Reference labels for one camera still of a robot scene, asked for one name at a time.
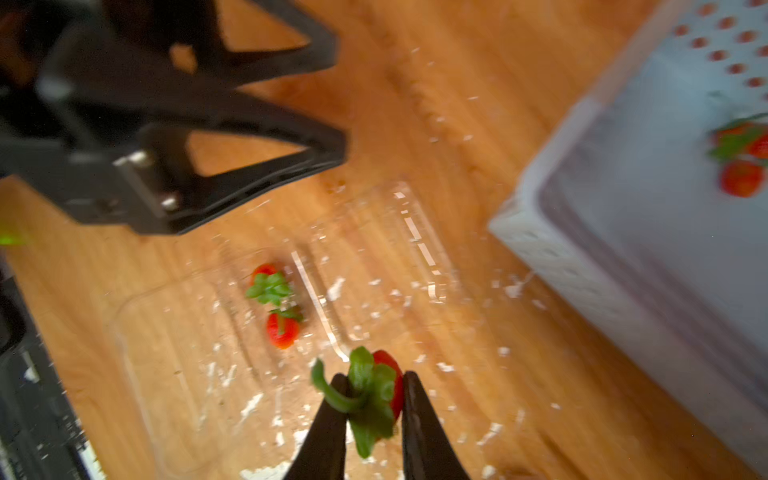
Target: basket hole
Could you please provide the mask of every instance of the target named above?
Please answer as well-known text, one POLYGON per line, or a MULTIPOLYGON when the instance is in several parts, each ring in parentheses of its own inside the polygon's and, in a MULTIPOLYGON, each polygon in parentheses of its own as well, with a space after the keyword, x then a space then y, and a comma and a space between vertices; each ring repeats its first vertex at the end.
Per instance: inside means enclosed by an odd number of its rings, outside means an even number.
POLYGON ((711 61, 725 60, 728 57, 730 57, 730 54, 725 50, 715 50, 712 53, 710 53, 711 61))
POLYGON ((698 37, 698 38, 694 38, 694 40, 690 43, 690 46, 693 48, 702 48, 702 47, 706 47, 709 44, 710 44, 710 41, 709 39, 707 39, 707 37, 698 37))
POLYGON ((720 30, 727 30, 728 28, 732 28, 734 25, 736 25, 736 23, 736 17, 725 17, 721 18, 720 21, 717 22, 717 27, 720 30))
POLYGON ((757 32, 754 30, 742 31, 736 36, 736 41, 739 43, 750 43, 757 40, 757 32))
POLYGON ((702 17, 708 17, 712 15, 714 12, 717 12, 716 3, 709 2, 699 7, 699 15, 701 15, 702 17))
POLYGON ((728 65, 728 68, 726 70, 731 75, 738 75, 746 71, 746 65, 743 63, 735 63, 733 65, 728 65))
POLYGON ((752 77, 746 81, 746 86, 750 88, 762 87, 766 84, 766 79, 763 77, 752 77))

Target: clear plastic container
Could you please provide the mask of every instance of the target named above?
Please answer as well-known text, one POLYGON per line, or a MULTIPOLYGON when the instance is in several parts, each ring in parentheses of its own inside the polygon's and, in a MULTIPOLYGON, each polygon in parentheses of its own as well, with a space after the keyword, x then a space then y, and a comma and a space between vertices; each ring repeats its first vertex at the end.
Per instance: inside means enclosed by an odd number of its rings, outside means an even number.
MULTIPOLYGON (((160 478, 281 478, 322 400, 311 362, 321 357, 330 378, 357 346, 386 349, 419 374, 462 463, 480 475, 487 447, 476 442, 510 420, 495 387, 472 395, 475 382, 498 384, 482 351, 495 346, 464 348, 487 324, 406 184, 343 205, 293 242, 222 257, 128 301, 112 325, 160 478), (267 308, 245 298, 253 268, 267 262, 284 268, 306 317, 287 350, 266 337, 267 308)), ((351 478, 402 471, 399 435, 376 446, 375 460, 360 460, 351 433, 348 449, 351 478)))

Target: wood grain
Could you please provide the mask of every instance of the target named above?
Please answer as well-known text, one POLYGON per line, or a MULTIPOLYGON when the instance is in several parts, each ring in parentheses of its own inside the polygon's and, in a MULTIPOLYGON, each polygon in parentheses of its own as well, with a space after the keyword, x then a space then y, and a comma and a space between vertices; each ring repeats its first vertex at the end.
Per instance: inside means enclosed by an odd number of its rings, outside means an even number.
MULTIPOLYGON (((473 435, 505 419, 503 441, 462 454, 473 477, 486 462, 507 478, 755 477, 544 284, 534 280, 516 300, 492 287, 528 268, 485 225, 654 3, 303 2, 339 33, 339 64, 242 89, 346 129, 348 163, 182 237, 78 226, 20 180, 0 181, 0 226, 25 241, 6 250, 8 261, 109 478, 151 478, 156 467, 107 328, 118 307, 215 263, 222 239, 239 251, 280 245, 395 179, 406 179, 421 199, 463 288, 488 319, 471 342, 452 330, 430 337, 433 353, 494 373, 474 384, 471 376, 457 377, 446 387, 475 423, 473 435), (499 359, 496 346, 511 355, 499 359)), ((257 28, 263 17, 244 0, 221 0, 220 21, 232 49, 301 42, 274 23, 257 28)), ((192 143, 201 171, 229 170, 261 155, 258 143, 232 138, 201 135, 192 143)), ((423 333, 412 334, 419 335, 424 341, 423 333)), ((406 356, 408 345, 401 348, 406 356)), ((448 423, 446 430, 457 434, 448 423)), ((213 469, 205 478, 228 475, 213 469)))

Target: plastic clamshell container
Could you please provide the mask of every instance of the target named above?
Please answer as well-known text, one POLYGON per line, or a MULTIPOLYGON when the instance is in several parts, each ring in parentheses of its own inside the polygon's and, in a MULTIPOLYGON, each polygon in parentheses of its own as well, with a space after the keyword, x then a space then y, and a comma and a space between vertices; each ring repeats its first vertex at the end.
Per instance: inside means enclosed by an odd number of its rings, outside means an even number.
MULTIPOLYGON (((488 362, 497 346, 463 348, 488 322, 407 184, 343 204, 293 241, 221 256, 211 270, 129 300, 111 325, 158 478, 282 478, 322 401, 310 365, 322 358, 330 379, 357 346, 385 349, 419 374, 459 459, 479 475, 505 432, 476 442, 517 412, 497 400, 503 373, 488 362), (283 269, 306 317, 286 350, 266 337, 267 308, 245 298, 262 263, 283 269), (473 396, 475 383, 485 395, 473 396)), ((365 462, 351 432, 347 441, 351 478, 402 471, 399 434, 365 462)))
POLYGON ((768 111, 767 15, 660 5, 489 226, 763 474, 768 193, 725 194, 707 151, 713 129, 768 111))

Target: white crumb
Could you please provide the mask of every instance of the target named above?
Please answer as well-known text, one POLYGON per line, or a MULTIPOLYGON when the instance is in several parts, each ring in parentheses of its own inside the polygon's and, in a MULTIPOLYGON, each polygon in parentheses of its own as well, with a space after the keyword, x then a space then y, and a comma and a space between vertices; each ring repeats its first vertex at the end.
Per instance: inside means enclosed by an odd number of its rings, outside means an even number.
POLYGON ((253 413, 254 410, 256 410, 256 406, 259 405, 259 402, 261 402, 261 398, 264 396, 263 393, 257 393, 253 396, 252 399, 248 400, 248 403, 245 405, 245 408, 240 410, 240 421, 244 422, 245 419, 248 418, 248 415, 253 413))
POLYGON ((333 282, 333 285, 328 289, 328 299, 332 302, 337 301, 341 297, 341 287, 344 285, 344 282, 346 281, 346 278, 343 276, 338 276, 336 280, 333 282))
POLYGON ((441 370, 442 370, 443 372, 445 372, 445 373, 450 373, 450 372, 455 372, 455 371, 456 371, 456 369, 455 369, 455 368, 453 368, 453 365, 446 365, 446 364, 444 364, 443 362, 439 362, 439 363, 437 364, 437 367, 438 367, 439 369, 441 369, 441 370))
POLYGON ((502 430, 502 424, 500 424, 500 423, 492 423, 491 424, 491 429, 488 430, 488 433, 483 435, 482 439, 480 439, 480 441, 477 442, 477 445, 482 447, 483 445, 488 443, 488 440, 490 440, 493 437, 495 437, 501 430, 502 430))
POLYGON ((496 474, 496 468, 494 468, 493 465, 486 465, 485 467, 482 468, 483 480, 488 480, 495 474, 496 474))

